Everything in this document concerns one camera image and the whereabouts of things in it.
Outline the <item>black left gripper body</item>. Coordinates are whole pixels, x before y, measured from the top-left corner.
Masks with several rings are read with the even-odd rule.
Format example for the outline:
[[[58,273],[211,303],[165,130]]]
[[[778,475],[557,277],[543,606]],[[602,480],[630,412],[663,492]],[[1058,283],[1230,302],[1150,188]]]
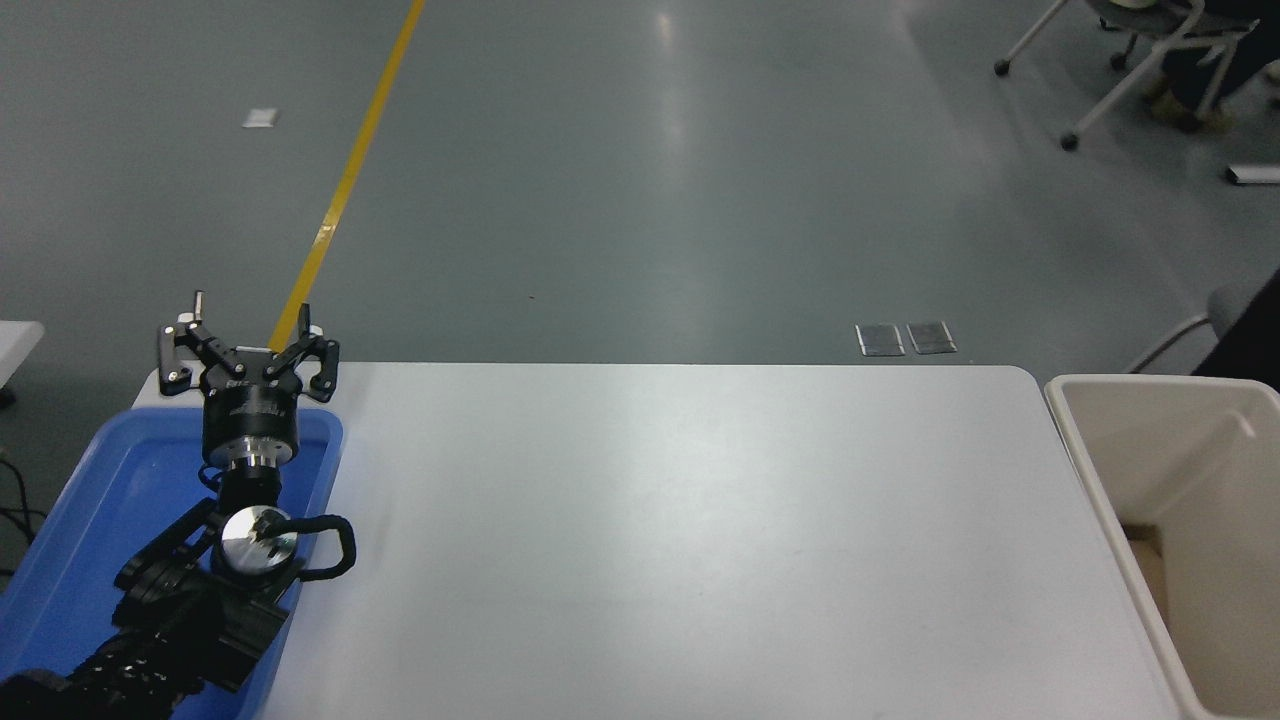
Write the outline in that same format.
[[[294,373],[264,379],[206,370],[201,373],[201,392],[205,462],[232,465],[256,456],[284,465],[297,455],[301,380]]]

